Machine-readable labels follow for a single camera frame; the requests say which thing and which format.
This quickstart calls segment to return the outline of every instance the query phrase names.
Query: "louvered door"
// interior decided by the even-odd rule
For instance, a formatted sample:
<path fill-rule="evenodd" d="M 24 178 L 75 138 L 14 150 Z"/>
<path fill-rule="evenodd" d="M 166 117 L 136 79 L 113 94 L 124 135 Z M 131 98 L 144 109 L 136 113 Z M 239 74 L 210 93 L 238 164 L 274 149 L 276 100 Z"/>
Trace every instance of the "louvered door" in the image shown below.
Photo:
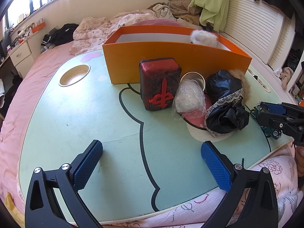
<path fill-rule="evenodd" d="M 295 36 L 295 16 L 293 16 L 292 20 L 288 17 L 285 17 L 283 29 L 278 41 L 278 44 L 273 52 L 273 55 L 269 61 L 269 66 L 272 67 L 273 70 L 281 68 L 288 56 L 288 53 L 291 49 L 292 42 Z"/>
<path fill-rule="evenodd" d="M 224 32 L 268 64 L 279 41 L 283 21 L 284 14 L 262 0 L 229 0 Z"/>

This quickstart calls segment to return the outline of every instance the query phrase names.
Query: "plastic bag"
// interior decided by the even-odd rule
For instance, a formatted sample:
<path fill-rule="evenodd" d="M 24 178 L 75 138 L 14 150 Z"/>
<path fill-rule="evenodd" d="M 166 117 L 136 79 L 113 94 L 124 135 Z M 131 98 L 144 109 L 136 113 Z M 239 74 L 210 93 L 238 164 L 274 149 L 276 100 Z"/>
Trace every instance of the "plastic bag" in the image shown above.
<path fill-rule="evenodd" d="M 183 80 L 177 89 L 172 104 L 172 116 L 192 119 L 206 113 L 205 95 L 202 88 L 192 80 Z"/>

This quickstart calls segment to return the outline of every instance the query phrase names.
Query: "white wardrobe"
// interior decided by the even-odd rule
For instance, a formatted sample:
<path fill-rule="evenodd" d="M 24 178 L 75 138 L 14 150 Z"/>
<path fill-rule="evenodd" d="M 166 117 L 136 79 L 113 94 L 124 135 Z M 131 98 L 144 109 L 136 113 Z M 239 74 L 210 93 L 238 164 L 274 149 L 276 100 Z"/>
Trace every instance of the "white wardrobe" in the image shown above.
<path fill-rule="evenodd" d="M 229 0 L 223 35 L 253 55 L 266 69 L 283 66 L 295 36 L 295 19 L 286 17 L 279 9 L 262 0 Z M 288 83 L 287 91 L 302 75 L 301 64 Z"/>

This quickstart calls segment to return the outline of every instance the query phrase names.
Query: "green towel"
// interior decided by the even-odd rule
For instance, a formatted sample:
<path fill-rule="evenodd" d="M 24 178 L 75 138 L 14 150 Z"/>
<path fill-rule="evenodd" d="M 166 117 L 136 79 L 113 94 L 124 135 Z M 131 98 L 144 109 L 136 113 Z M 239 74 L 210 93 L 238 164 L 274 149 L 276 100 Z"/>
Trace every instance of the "green towel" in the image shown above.
<path fill-rule="evenodd" d="M 203 8 L 200 23 L 213 24 L 214 31 L 224 31 L 228 13 L 229 0 L 192 0 L 189 6 L 200 6 Z"/>

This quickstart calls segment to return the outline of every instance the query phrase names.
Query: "black satin cloth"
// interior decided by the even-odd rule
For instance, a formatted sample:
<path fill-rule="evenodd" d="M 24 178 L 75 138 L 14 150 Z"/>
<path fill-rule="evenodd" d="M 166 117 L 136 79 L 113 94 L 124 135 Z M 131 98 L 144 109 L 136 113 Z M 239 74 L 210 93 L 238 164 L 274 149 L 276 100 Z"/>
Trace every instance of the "black satin cloth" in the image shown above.
<path fill-rule="evenodd" d="M 227 134 L 236 128 L 242 130 L 249 122 L 249 112 L 242 106 L 242 97 L 238 91 L 242 89 L 240 79 L 233 77 L 228 71 L 220 70 L 208 77 L 206 90 L 214 108 L 206 116 L 206 128 L 218 134 Z"/>

